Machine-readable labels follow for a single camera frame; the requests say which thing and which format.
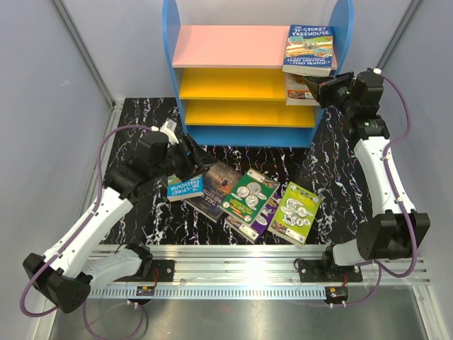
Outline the yellow 130-storey treehouse book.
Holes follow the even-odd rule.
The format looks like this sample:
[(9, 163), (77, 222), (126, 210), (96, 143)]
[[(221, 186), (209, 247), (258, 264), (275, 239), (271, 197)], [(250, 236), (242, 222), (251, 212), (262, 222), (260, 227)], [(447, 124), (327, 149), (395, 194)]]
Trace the yellow 130-storey treehouse book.
[(285, 73), (285, 97), (287, 106), (317, 106), (302, 76)]

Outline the blue 91-storey treehouse book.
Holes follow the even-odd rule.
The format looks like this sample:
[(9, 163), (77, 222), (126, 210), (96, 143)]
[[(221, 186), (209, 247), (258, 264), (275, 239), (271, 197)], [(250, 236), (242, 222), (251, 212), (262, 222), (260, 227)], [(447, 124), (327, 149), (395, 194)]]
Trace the blue 91-storey treehouse book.
[(334, 29), (322, 25), (291, 25), (282, 71), (327, 77), (332, 70)]

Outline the light blue 26-storey book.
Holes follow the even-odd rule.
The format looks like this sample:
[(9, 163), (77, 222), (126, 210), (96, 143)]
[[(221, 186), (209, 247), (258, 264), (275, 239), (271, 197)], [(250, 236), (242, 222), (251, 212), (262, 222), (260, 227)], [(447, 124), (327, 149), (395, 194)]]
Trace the light blue 26-storey book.
[(167, 178), (167, 198), (170, 202), (196, 198), (203, 195), (204, 178), (199, 175), (187, 181), (181, 181), (177, 176)]

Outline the lime green treehouse book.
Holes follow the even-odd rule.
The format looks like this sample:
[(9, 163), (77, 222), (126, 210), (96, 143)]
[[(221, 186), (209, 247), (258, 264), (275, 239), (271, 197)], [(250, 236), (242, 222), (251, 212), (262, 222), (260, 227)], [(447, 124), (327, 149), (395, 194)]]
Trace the lime green treehouse book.
[(305, 245), (320, 204), (319, 196), (289, 182), (268, 231), (291, 244)]

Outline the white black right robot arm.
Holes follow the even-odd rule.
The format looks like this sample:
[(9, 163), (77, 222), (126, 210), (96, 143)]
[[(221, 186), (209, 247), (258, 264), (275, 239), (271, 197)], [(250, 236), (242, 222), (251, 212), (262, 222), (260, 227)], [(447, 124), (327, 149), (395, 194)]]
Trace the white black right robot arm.
[(415, 269), (418, 247), (430, 228), (428, 214), (418, 212), (403, 187), (391, 148), (409, 132), (391, 139), (378, 114), (384, 83), (380, 69), (335, 76), (305, 76), (304, 81), (322, 108), (343, 114), (350, 146), (362, 167), (372, 199), (372, 219), (346, 243), (328, 246), (315, 268), (328, 281), (348, 270), (376, 264), (393, 277), (405, 278)]

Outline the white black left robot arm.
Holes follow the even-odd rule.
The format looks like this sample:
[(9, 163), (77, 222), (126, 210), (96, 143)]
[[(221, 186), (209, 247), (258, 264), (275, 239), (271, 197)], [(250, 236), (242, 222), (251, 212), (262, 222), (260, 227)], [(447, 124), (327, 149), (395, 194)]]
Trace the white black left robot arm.
[(129, 213), (146, 187), (175, 175), (187, 181), (206, 174), (217, 160), (203, 150), (189, 134), (176, 137), (167, 127), (148, 127), (130, 158), (108, 173), (98, 173), (98, 193), (90, 208), (70, 230), (44, 254), (29, 254), (23, 268), (29, 277), (20, 297), (21, 312), (31, 312), (25, 299), (36, 289), (64, 313), (77, 310), (93, 289), (103, 288), (120, 278), (145, 281), (155, 274), (153, 255), (144, 244), (131, 243), (122, 251), (89, 262), (102, 238)]

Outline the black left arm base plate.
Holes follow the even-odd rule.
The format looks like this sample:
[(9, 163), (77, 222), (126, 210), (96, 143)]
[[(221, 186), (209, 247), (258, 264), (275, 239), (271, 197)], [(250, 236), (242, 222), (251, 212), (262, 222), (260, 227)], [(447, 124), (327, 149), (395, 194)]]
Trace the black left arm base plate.
[(115, 282), (154, 282), (154, 274), (157, 274), (157, 281), (164, 283), (173, 282), (176, 262), (174, 260), (158, 259), (153, 260), (151, 271), (146, 277), (125, 276)]

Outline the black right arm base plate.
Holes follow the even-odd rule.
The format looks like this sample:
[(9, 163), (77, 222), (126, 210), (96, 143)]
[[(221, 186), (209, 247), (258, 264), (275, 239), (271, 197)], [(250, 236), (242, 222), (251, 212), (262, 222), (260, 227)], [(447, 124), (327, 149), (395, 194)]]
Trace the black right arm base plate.
[(361, 283), (362, 272), (354, 266), (326, 265), (322, 260), (295, 259), (301, 283)]

